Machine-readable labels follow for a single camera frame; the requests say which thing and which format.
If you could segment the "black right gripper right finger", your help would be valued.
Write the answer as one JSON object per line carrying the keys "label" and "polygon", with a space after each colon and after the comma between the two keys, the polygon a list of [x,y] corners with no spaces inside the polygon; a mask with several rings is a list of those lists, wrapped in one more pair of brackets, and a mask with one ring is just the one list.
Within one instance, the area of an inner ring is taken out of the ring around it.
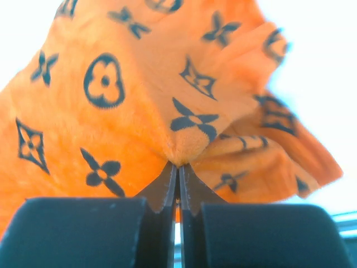
{"label": "black right gripper right finger", "polygon": [[337,225],[307,204],[229,204],[179,168],[183,267],[352,267]]}

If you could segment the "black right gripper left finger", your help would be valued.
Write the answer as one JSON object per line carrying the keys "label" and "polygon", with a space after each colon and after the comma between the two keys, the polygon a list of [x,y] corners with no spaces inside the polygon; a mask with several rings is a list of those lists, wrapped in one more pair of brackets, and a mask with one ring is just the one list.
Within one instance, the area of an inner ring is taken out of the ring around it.
{"label": "black right gripper left finger", "polygon": [[173,267],[176,166],[133,198],[32,198],[1,241],[2,267]]}

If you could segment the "orange patterned plush pillowcase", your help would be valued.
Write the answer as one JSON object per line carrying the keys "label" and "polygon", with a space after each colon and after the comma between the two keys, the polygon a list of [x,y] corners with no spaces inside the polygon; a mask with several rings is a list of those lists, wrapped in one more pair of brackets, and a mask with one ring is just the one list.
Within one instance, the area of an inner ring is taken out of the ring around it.
{"label": "orange patterned plush pillowcase", "polygon": [[340,179],[267,87],[288,43],[256,1],[63,1],[1,91],[1,234],[35,197],[133,197],[167,164],[229,203]]}

